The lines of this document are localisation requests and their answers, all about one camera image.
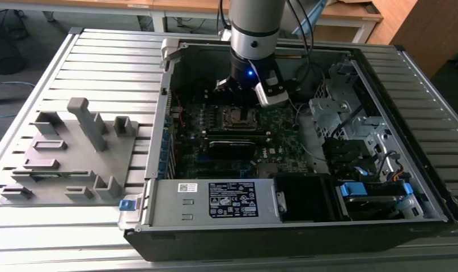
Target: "barcode sticker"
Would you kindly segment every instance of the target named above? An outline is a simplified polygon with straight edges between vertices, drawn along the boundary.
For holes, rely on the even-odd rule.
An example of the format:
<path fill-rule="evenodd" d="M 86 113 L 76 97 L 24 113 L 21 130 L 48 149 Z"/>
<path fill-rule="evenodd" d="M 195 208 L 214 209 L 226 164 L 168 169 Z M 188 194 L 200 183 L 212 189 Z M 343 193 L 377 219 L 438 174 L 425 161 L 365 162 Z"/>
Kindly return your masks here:
<path fill-rule="evenodd" d="M 147 9 L 148 5 L 132 5 L 132 4 L 128 4 L 128 7 L 136 7 L 139 9 Z"/>
<path fill-rule="evenodd" d="M 196 183 L 179 183 L 179 193 L 196 193 L 198 184 Z"/>

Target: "aluminum extrusion table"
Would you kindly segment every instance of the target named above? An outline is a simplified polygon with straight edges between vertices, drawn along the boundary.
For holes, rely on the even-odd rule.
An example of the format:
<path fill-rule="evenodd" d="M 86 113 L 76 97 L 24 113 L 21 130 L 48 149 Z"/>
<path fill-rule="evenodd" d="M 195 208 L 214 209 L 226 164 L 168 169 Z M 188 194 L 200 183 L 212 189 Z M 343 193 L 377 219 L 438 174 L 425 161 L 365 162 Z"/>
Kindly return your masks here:
<path fill-rule="evenodd" d="M 0 180 L 24 158 L 37 111 L 60 112 L 71 97 L 90 99 L 90 110 L 104 120 L 127 115 L 140 123 L 131 156 L 126 191 L 138 193 L 151 143 L 151 125 L 160 78 L 160 47 L 166 37 L 182 35 L 84 29 L 72 31 L 0 143 Z M 283 43 L 299 44 L 294 40 Z M 458 116 L 430 85 L 405 51 L 393 46 L 318 43 L 359 48 L 389 91 L 429 159 L 458 201 Z M 424 270 L 444 265 L 458 269 L 458 231 L 425 238 L 385 252 L 262 258 L 222 262 L 146 262 L 118 228 L 116 207 L 0 207 L 0 270 L 212 270 L 346 265 L 346 271 L 389 267 Z"/>

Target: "warning label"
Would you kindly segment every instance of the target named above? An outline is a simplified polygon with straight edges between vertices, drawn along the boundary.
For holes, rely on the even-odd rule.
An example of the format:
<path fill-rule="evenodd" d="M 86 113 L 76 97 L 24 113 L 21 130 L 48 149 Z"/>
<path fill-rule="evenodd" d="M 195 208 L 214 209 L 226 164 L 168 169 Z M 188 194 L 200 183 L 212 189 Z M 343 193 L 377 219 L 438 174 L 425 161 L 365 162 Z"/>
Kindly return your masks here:
<path fill-rule="evenodd" d="M 210 183 L 208 215 L 212 218 L 257 217 L 254 182 Z"/>

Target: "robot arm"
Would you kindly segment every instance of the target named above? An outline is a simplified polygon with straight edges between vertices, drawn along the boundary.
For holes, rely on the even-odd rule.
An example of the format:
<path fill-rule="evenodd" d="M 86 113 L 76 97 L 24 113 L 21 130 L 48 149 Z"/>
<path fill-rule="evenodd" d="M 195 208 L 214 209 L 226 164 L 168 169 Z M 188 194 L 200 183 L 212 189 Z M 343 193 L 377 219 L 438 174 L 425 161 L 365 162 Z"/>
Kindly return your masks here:
<path fill-rule="evenodd" d="M 311 12 L 317 21 L 327 0 L 310 0 Z M 279 37 L 279 26 L 286 15 L 287 0 L 233 0 L 229 10 L 231 20 L 231 74 L 218 82 L 218 88 L 255 90 L 262 107 L 279 104 L 289 99 L 285 80 L 274 50 Z"/>

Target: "black wastebasket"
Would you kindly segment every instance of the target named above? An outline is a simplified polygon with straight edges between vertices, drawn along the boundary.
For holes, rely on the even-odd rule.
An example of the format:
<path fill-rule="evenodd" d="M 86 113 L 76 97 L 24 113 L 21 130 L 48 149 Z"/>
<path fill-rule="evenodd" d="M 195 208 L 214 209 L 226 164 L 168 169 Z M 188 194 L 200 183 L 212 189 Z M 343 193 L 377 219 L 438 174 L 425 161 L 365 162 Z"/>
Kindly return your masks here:
<path fill-rule="evenodd" d="M 28 33 L 19 12 L 0 10 L 0 75 L 13 74 L 23 70 L 25 60 L 12 40 L 23 39 L 27 36 Z"/>

